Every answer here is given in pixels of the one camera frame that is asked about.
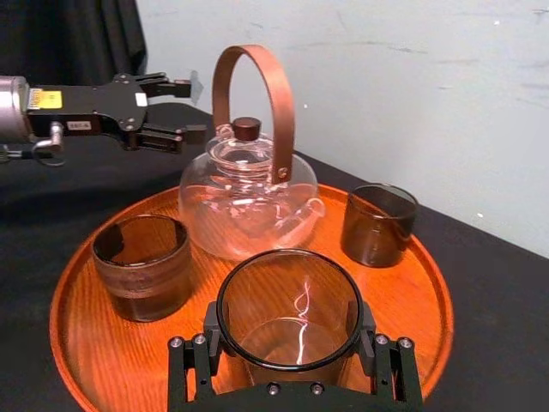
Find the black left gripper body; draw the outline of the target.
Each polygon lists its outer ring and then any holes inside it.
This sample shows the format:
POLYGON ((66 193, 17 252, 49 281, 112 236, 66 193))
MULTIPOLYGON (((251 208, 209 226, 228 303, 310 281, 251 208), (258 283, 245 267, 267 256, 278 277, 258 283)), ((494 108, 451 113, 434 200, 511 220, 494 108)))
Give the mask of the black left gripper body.
POLYGON ((30 88, 26 123, 29 142, 50 136, 51 125, 65 136, 114 137, 127 143, 145 121, 148 98, 142 76, 119 74, 99 86, 36 85, 30 88))

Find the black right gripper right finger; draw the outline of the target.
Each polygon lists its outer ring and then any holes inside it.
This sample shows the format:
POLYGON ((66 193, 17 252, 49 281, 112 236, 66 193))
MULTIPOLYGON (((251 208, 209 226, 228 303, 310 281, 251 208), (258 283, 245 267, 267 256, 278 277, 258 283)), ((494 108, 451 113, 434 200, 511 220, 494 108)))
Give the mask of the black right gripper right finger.
POLYGON ((346 388, 346 403, 421 403, 423 401, 414 342, 401 337, 391 340, 376 332, 370 307, 364 302, 347 302, 346 357, 359 356, 363 374, 370 379, 368 393, 346 388))

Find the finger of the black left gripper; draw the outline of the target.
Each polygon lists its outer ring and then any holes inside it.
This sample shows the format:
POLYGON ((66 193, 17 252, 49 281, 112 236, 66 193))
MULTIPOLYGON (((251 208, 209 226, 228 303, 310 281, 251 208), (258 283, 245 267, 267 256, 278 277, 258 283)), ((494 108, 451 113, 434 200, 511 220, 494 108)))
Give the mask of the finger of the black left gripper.
POLYGON ((207 127, 204 124, 177 127, 144 124, 136 133, 136 148, 178 154, 184 145, 204 143, 206 134, 207 127))
POLYGON ((191 96, 190 80, 171 81, 164 72, 138 76, 136 83, 142 90, 136 94, 137 104, 147 104, 149 98, 158 96, 173 96, 182 99, 191 96))

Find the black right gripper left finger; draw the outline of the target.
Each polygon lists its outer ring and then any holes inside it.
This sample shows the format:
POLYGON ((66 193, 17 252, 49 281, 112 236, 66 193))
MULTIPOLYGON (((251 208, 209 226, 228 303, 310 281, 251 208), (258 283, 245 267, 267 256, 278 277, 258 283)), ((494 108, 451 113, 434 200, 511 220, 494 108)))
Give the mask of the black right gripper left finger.
POLYGON ((203 332, 190 340, 181 336, 172 337, 168 348, 167 402, 188 403, 187 373, 195 371, 196 393, 193 403, 233 403, 234 393, 218 394, 212 384, 212 377, 218 372, 223 341, 217 302, 208 304, 203 323, 203 332))

